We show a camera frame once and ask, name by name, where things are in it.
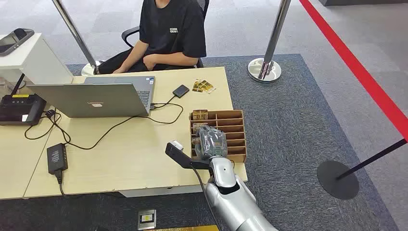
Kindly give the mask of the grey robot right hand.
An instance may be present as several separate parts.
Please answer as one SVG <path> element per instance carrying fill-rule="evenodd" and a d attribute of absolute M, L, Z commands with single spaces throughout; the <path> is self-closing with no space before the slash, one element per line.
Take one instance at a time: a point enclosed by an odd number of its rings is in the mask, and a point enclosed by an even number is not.
<path fill-rule="evenodd" d="M 203 125 L 196 135 L 199 142 L 195 144 L 195 153 L 200 160 L 209 160 L 213 157 L 227 157 L 228 147 L 226 134 L 214 127 Z"/>

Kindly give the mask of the person's left hand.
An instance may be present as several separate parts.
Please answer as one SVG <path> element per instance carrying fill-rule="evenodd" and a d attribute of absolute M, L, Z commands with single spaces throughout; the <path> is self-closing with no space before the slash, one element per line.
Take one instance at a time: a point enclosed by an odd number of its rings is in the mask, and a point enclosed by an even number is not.
<path fill-rule="evenodd" d="M 143 58 L 143 63 L 148 71 L 152 71 L 157 64 L 156 54 L 146 55 Z"/>

